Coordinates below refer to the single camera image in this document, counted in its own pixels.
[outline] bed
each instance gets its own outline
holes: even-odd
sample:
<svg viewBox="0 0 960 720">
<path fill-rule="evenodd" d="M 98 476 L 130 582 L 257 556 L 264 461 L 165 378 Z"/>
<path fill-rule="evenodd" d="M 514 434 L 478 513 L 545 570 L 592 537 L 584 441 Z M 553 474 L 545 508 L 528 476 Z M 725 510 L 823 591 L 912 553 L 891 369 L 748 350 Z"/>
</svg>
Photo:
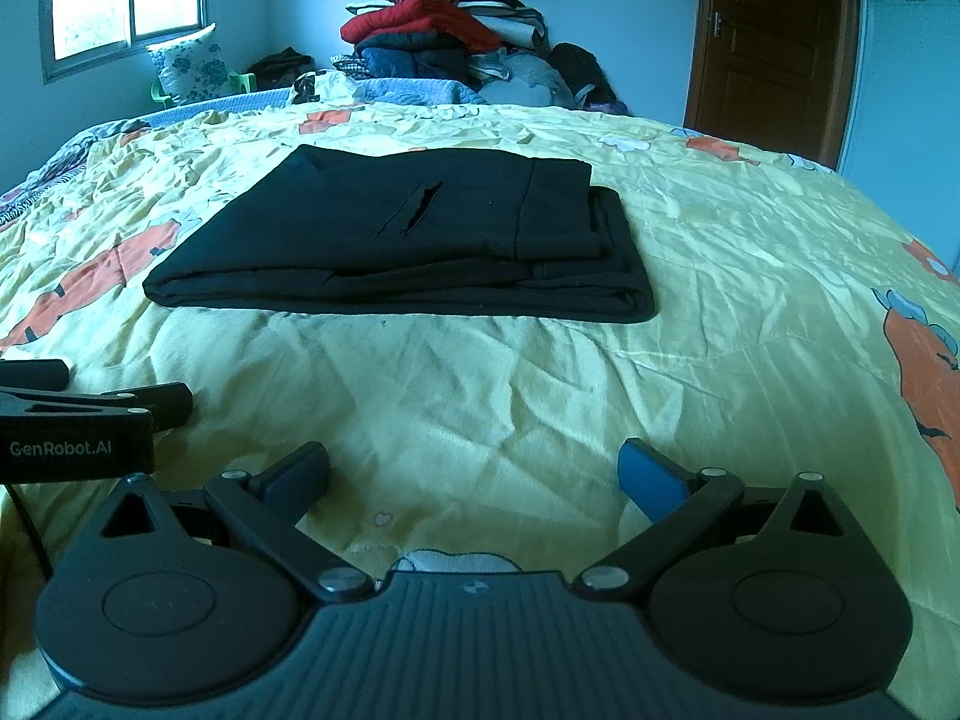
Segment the bed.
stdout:
<svg viewBox="0 0 960 720">
<path fill-rule="evenodd" d="M 64 359 L 76 391 L 194 391 L 188 425 L 157 439 L 157 483 L 258 471 L 320 440 L 332 484 L 299 527 L 363 570 L 489 553 L 572 577 L 648 524 L 617 487 L 627 437 L 749 485 L 820 471 L 912 605 L 891 693 L 922 720 L 960 715 L 960 282 L 856 187 L 800 157 L 559 108 L 331 97 L 187 114 L 95 143 L 82 172 L 0 232 L 5 359 Z M 301 143 L 590 162 L 621 196 L 659 314 L 150 303 L 152 264 Z M 51 313 L 57 290 L 69 302 Z M 23 488 L 55 560 L 111 487 Z M 0 716 L 22 718 L 56 688 L 32 646 L 41 579 L 8 501 L 0 546 Z"/>
</svg>

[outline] window frame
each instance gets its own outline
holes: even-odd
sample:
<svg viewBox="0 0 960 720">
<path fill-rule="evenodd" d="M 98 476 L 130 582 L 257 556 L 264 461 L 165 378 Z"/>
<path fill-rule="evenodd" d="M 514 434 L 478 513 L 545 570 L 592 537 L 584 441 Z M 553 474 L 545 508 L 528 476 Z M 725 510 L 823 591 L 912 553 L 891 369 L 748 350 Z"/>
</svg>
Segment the window frame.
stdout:
<svg viewBox="0 0 960 720">
<path fill-rule="evenodd" d="M 48 84 L 79 71 L 144 52 L 147 46 L 189 35 L 209 26 L 206 0 L 197 0 L 197 13 L 200 16 L 198 23 L 140 35 L 136 33 L 136 11 L 133 6 L 133 0 L 128 0 L 127 37 L 124 40 L 57 59 L 54 48 L 54 0 L 40 0 L 40 60 L 43 83 Z"/>
</svg>

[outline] floral pillow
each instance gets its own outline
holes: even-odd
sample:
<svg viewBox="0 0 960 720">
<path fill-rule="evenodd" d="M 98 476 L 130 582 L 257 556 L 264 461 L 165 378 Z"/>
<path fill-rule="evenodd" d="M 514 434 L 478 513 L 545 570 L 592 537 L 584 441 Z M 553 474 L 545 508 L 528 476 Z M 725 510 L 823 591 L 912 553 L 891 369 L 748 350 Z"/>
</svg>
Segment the floral pillow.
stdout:
<svg viewBox="0 0 960 720">
<path fill-rule="evenodd" d="M 220 58 L 220 45 L 213 39 L 214 28 L 212 23 L 200 32 L 147 48 L 163 92 L 174 98 L 174 105 L 236 94 L 229 67 Z"/>
</svg>

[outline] door panel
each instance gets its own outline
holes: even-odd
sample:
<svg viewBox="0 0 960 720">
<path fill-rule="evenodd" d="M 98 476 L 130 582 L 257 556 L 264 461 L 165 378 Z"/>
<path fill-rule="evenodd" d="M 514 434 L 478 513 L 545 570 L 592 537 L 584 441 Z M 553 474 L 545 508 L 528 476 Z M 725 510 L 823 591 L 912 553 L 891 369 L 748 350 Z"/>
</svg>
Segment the door panel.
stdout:
<svg viewBox="0 0 960 720">
<path fill-rule="evenodd" d="M 722 28 L 707 33 L 697 117 L 688 125 L 823 159 L 842 1 L 711 0 Z"/>
</svg>

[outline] brown wooden door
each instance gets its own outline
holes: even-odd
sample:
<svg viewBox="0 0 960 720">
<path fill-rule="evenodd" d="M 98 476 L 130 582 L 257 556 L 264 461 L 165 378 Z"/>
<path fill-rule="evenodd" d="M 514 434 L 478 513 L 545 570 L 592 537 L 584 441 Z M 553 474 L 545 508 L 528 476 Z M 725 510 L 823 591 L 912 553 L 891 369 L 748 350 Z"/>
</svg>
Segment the brown wooden door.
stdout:
<svg viewBox="0 0 960 720">
<path fill-rule="evenodd" d="M 701 0 L 686 125 L 835 167 L 856 60 L 851 5 L 856 18 L 850 0 Z"/>
</svg>

